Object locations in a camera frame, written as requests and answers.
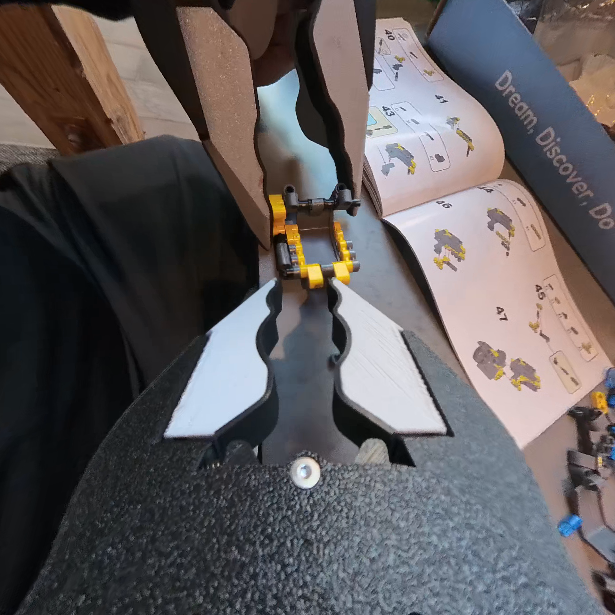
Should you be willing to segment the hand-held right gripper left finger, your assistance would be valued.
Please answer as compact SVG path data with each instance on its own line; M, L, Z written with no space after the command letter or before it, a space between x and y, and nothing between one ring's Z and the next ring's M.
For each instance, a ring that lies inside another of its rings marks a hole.
M264 397L268 368L257 348L257 334L273 313L267 301L278 290L279 282L270 280L210 329L165 439L221 434Z

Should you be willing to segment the person's dark clothing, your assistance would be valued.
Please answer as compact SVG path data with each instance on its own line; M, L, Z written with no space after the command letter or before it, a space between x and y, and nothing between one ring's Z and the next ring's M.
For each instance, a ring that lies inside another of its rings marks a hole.
M112 426L258 279L257 238L194 140L1 175L1 614Z

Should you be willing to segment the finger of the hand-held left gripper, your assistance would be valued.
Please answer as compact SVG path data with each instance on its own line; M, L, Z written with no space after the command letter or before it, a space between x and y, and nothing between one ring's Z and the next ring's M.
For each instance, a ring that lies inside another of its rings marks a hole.
M299 126L360 199L370 92L370 1L302 1L296 19Z
M272 213L257 155L259 114L249 48L212 7L180 6L176 13L207 127L203 145L268 250Z

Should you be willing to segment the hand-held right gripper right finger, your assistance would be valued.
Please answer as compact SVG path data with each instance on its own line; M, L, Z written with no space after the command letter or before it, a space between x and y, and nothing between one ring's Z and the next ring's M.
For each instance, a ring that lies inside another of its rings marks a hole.
M405 440L448 435L448 423L404 329L338 279L328 283L335 426L353 444L380 440L392 464L413 464Z

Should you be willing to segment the grey desk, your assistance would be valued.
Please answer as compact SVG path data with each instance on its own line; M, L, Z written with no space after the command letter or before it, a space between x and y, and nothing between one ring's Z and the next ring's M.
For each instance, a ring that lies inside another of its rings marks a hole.
M265 156L268 180L276 188L293 183L319 196L324 180L333 173L326 151L308 142L295 116L299 84L291 72L275 84L258 90L262 118L259 145ZM350 286L373 306L404 329L415 332L454 371L469 383L439 317L425 295L418 265L408 266L407 248L402 248L393 230L378 219L369 195L356 218L349 221L349 236L357 241L361 270ZM278 319L279 343L272 358L280 399L279 422L263 445L267 464L290 461L310 450L333 463L350 463L358 447L343 437L331 416L333 378L326 364L333 352L332 317L324 291L303 290L296 281L284 283L284 298ZM550 526L568 511L564 489L568 488L566 451L577 443L575 422L561 416L524 450L528 467L549 508Z

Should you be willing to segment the pile of loose brick pieces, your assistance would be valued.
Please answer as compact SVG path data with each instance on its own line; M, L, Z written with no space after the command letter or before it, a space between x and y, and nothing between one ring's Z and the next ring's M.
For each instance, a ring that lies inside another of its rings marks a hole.
M607 610L614 613L614 368L606 370L604 390L590 394L590 406L575 406L578 445L566 453L570 513L557 529L561 537L579 535L606 565L594 573Z

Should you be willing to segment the yellow five-hole brick beam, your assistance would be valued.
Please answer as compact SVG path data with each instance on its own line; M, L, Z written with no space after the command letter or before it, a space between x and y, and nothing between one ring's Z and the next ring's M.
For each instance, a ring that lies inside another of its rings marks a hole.
M287 209L281 195L270 195L272 213L272 246L275 267L283 280L301 281L304 288L324 287L321 265L306 261L298 225L287 220Z
M355 259L351 255L351 248L344 237L341 223L332 223L332 242L336 260L333 261L333 276L344 285L349 285L350 276L355 271Z

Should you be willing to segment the person's left hand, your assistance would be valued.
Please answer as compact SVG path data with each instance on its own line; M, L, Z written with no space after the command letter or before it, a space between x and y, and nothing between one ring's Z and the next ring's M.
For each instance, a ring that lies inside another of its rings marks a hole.
M281 1L275 16L273 33L263 54L253 60L252 74L256 88L279 81L294 68L291 26L297 9L291 1Z

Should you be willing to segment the grey yellow brick assembly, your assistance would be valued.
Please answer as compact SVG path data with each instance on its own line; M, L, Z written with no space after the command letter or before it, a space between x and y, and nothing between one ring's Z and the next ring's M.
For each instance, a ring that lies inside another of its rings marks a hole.
M352 191L343 183L338 183L328 198L300 199L297 190L290 184L284 187L280 195L287 209L287 220L298 225L307 263L321 265L326 286L328 281L335 279L332 266L336 260L332 242L332 223L340 222L336 218L338 213L352 217L356 215L360 208L360 199L353 198ZM352 241L345 235L344 237L355 259L356 268L353 273L356 273L360 269L360 263Z

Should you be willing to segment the wooden panel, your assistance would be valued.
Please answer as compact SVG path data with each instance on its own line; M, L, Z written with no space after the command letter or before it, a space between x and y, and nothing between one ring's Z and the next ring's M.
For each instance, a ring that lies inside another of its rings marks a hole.
M100 28L85 11L2 6L1 85L62 155L144 139Z

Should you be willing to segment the open instruction booklet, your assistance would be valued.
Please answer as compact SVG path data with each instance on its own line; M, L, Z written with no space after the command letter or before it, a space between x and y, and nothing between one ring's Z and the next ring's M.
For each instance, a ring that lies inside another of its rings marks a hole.
M424 274L479 396L524 448L611 366L503 138L401 19L376 21L364 184Z

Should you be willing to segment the clear plastic bags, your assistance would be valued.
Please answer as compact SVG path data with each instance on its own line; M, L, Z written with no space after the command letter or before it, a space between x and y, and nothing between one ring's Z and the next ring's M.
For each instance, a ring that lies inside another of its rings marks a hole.
M614 140L614 1L542 1L534 39Z

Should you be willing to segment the dark blue cardboard box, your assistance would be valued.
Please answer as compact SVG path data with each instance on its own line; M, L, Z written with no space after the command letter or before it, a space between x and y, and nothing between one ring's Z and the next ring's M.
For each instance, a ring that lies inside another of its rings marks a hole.
M427 43L614 302L614 142L505 1L442 1Z

